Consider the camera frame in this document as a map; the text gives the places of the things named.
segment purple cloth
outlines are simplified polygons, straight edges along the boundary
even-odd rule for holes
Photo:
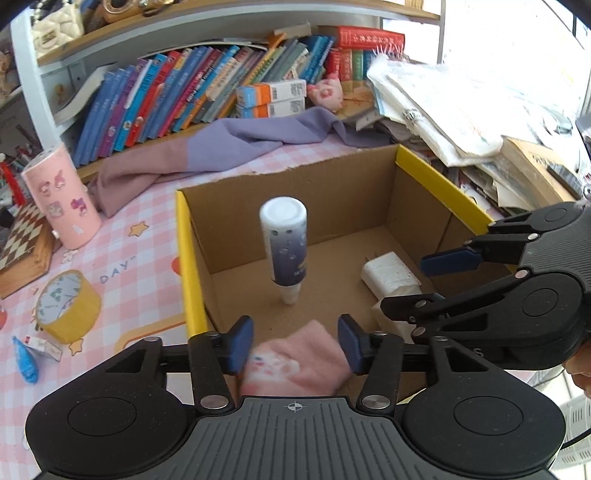
[[[89,192],[97,207],[112,217],[153,183],[229,170],[282,145],[320,143],[331,131],[351,147],[389,144],[389,135],[357,132],[322,107],[283,118],[223,118],[191,136],[180,135],[105,159]]]

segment chessboard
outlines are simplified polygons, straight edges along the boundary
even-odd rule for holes
[[[0,254],[0,271],[32,253],[46,222],[45,215],[34,203],[28,203],[18,211]]]
[[[37,205],[20,208],[0,253],[0,299],[48,271],[54,240],[51,225]]]

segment human hand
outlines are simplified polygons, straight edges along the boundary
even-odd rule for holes
[[[587,398],[591,398],[591,340],[580,347],[563,366],[573,377],[574,384],[583,389]]]

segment white bottle cap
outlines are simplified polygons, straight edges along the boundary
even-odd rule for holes
[[[277,285],[277,287],[279,287],[283,303],[286,305],[294,305],[297,302],[297,298],[300,295],[301,283],[289,287],[282,287],[281,285]]]
[[[306,220],[306,207],[292,197],[275,197],[261,207],[259,217],[263,227],[285,230]]]

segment blue gripper pad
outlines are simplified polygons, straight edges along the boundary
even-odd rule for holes
[[[241,317],[237,323],[239,325],[238,328],[234,329],[232,327],[231,329],[228,362],[232,371],[231,374],[237,374],[244,367],[254,337],[254,325],[250,317]]]
[[[456,248],[421,259],[421,271],[428,277],[475,270],[482,263],[480,253],[469,248]]]
[[[349,363],[349,368],[355,374],[361,371],[363,355],[361,354],[361,346],[359,338],[353,329],[342,319],[339,318],[337,324],[339,344],[345,353],[345,357]]]

